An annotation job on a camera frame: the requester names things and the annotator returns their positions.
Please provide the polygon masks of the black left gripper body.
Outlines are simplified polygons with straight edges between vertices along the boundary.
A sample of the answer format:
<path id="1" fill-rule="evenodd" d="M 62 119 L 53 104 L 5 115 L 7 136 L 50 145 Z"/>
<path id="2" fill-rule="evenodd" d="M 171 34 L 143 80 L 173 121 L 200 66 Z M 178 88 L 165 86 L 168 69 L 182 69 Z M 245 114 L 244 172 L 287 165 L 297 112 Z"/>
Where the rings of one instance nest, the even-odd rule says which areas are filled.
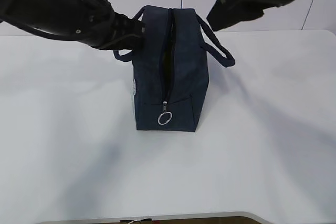
<path id="1" fill-rule="evenodd" d="M 48 0 L 48 21 L 39 27 L 99 50 L 142 46 L 144 23 L 114 11 L 108 0 Z"/>

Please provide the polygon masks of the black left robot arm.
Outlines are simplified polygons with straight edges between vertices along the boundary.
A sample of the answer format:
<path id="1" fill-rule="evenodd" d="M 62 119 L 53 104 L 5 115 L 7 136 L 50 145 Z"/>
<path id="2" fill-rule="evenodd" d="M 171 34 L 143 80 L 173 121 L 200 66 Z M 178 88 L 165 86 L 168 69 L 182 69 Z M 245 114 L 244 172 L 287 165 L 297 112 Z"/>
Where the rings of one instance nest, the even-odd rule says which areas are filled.
<path id="1" fill-rule="evenodd" d="M 138 49 L 144 38 L 144 23 L 115 12 L 108 0 L 1 0 L 1 21 L 99 50 Z"/>

